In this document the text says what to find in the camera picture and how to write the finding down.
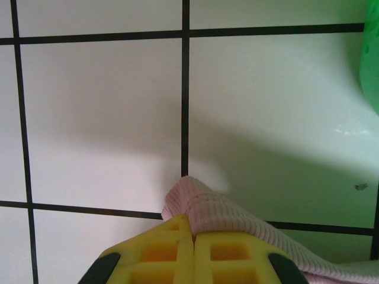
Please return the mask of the green plastic basket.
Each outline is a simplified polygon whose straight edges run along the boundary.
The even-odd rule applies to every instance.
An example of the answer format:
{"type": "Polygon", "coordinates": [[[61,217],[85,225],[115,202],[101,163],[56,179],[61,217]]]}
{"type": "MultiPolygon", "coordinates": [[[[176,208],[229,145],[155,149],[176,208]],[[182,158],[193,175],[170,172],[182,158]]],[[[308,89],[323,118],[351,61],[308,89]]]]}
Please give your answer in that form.
{"type": "Polygon", "coordinates": [[[359,80],[364,98],[379,115],[379,0],[368,0],[359,80]]]}

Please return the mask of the pale pink tank top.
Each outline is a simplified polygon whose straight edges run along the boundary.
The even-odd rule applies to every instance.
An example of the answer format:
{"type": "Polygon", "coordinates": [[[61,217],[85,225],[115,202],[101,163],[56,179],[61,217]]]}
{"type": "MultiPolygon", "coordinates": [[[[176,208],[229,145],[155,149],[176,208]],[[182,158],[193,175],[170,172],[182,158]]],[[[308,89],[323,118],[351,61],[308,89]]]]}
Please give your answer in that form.
{"type": "Polygon", "coordinates": [[[238,231],[281,249],[309,284],[379,284],[379,260],[333,264],[191,176],[180,178],[165,196],[163,220],[181,214],[188,216],[194,235],[238,231]]]}

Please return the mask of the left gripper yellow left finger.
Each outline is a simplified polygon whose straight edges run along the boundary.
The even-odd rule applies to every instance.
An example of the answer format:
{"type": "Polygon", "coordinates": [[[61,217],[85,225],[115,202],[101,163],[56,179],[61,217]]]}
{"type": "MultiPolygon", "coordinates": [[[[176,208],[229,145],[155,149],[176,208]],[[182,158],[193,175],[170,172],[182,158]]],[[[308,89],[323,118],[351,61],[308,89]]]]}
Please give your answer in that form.
{"type": "Polygon", "coordinates": [[[193,273],[194,242],[182,214],[103,251],[78,284],[194,284],[193,273]]]}

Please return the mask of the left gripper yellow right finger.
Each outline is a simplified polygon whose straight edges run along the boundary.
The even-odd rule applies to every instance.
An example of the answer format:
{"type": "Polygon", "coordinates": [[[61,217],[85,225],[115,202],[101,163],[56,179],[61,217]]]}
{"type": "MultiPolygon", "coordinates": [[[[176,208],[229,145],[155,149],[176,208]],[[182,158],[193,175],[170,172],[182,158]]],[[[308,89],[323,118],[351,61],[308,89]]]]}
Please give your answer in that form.
{"type": "Polygon", "coordinates": [[[194,284],[307,284],[281,249],[247,233],[198,234],[194,284]]]}

